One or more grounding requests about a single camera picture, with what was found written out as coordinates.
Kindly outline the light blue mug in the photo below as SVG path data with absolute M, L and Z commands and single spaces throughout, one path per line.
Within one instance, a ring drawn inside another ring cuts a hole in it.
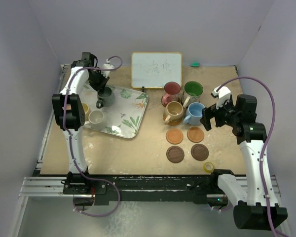
M 200 120 L 203 117 L 202 110 L 205 106 L 198 102 L 191 103 L 185 113 L 185 118 L 183 124 L 190 124 L 193 126 L 199 126 L 201 124 Z

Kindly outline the grey mug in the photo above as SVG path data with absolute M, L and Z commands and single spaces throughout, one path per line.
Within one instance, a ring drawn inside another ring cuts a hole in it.
M 105 86 L 97 93 L 96 107 L 101 109 L 103 107 L 110 107 L 114 104 L 115 95 L 111 88 Z

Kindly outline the tan brown mug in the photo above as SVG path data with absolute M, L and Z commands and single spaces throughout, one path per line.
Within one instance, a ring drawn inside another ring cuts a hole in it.
M 169 124 L 170 122 L 175 122 L 183 118 L 184 108 L 180 102 L 171 101 L 165 107 L 164 114 L 165 114 L 164 123 Z

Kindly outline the woven rattan coaster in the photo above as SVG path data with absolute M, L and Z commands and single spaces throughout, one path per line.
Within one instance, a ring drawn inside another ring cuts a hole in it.
M 175 121 L 166 120 L 166 118 L 167 117 L 163 115 L 164 124 L 169 126 L 177 126 L 183 121 L 183 118 L 180 118 L 179 120 L 175 120 Z

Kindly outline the orange wooden coaster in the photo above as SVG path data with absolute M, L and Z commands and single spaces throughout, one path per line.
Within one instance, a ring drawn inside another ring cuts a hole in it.
M 166 140 L 171 144 L 179 144 L 183 138 L 183 133 L 177 128 L 169 129 L 166 132 Z
M 204 139 L 205 134 L 201 128 L 194 126 L 187 131 L 187 137 L 191 142 L 199 143 Z

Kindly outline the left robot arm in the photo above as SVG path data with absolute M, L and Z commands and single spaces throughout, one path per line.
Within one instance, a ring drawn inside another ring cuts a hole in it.
M 70 77 L 64 88 L 52 95 L 55 121 L 65 136 L 69 154 L 69 172 L 62 181 L 65 194 L 90 194 L 97 184 L 104 183 L 102 179 L 91 178 L 88 172 L 82 144 L 85 112 L 80 94 L 85 83 L 89 83 L 95 91 L 103 92 L 110 72 L 115 69 L 111 58 L 99 67 L 98 58 L 84 52 L 81 59 L 72 62 Z

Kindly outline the aluminium rail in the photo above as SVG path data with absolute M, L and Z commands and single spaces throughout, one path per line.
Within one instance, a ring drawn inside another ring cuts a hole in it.
M 74 189 L 73 193 L 69 193 L 69 191 L 64 193 L 64 185 L 61 183 L 61 181 L 65 177 L 25 177 L 23 180 L 23 184 L 20 191 L 20 196 L 28 196 L 28 197 L 60 197 L 60 196 L 71 196 L 71 197 L 91 197 L 91 191 L 77 191 Z M 245 177 L 237 177 L 236 178 L 238 183 L 241 185 L 241 187 L 246 191 L 247 190 L 247 180 Z M 271 178 L 272 185 L 274 188 L 274 193 L 279 199 L 281 197 L 281 192 L 276 180 L 276 177 L 273 176 Z M 129 192 L 131 194 L 142 194 L 142 193 L 162 193 L 162 192 L 174 192 L 179 193 L 183 191 L 193 191 L 188 190 L 187 185 L 183 186 L 183 189 L 173 189 L 170 188 L 169 190 L 145 190 L 143 188 L 140 188 L 139 190 L 136 189 L 126 189 L 123 190 L 122 188 L 118 188 L 120 194 L 122 192 Z M 209 198 L 224 198 L 226 197 L 223 193 L 214 193 L 213 191 L 210 191 L 209 194 L 207 194 L 207 197 Z

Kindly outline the black base frame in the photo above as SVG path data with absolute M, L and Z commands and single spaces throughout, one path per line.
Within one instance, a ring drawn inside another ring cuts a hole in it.
M 61 181 L 66 195 L 92 195 L 96 205 L 111 201 L 192 202 L 206 204 L 215 195 L 222 196 L 218 176 L 231 170 L 214 169 L 198 175 L 90 175 L 68 173 Z

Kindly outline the small whiteboard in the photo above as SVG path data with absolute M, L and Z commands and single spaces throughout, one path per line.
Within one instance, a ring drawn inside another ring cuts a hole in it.
M 132 88 L 163 88 L 168 82 L 182 85 L 183 56 L 179 52 L 134 52 L 131 56 Z

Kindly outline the red pink mug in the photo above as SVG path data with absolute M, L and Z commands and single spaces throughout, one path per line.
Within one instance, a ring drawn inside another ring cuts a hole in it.
M 180 98 L 181 87 L 176 82 L 168 82 L 164 85 L 164 95 L 161 97 L 161 103 L 164 107 L 172 101 L 178 101 Z

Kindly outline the dark walnut coaster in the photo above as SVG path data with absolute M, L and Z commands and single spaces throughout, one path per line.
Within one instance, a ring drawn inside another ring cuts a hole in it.
M 209 150 L 203 144 L 195 144 L 191 148 L 191 155 L 195 160 L 204 161 L 209 156 Z
M 183 161 L 185 154 L 181 147 L 171 146 L 166 151 L 166 157 L 172 163 L 180 163 Z

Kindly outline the white mug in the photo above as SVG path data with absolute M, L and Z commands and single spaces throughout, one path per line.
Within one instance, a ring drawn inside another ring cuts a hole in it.
M 105 116 L 102 111 L 92 111 L 89 114 L 88 121 L 84 123 L 84 128 L 102 130 L 106 125 Z

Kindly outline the orange wooden coaster front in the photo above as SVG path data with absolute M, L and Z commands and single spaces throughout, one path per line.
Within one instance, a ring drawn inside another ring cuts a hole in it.
M 166 140 L 171 144 L 179 144 L 183 138 L 183 133 L 177 128 L 169 129 L 166 132 Z

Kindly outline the green mug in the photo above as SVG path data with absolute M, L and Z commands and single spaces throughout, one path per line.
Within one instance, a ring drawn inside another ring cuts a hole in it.
M 203 86 L 196 81 L 188 81 L 184 85 L 183 95 L 181 103 L 184 109 L 186 109 L 191 103 L 199 102 L 200 96 L 203 93 Z

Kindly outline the yellow mug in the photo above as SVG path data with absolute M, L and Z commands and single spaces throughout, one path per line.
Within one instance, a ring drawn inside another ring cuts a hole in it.
M 90 114 L 90 108 L 86 103 L 82 103 L 82 107 L 85 113 L 85 120 L 88 120 L 89 114 Z

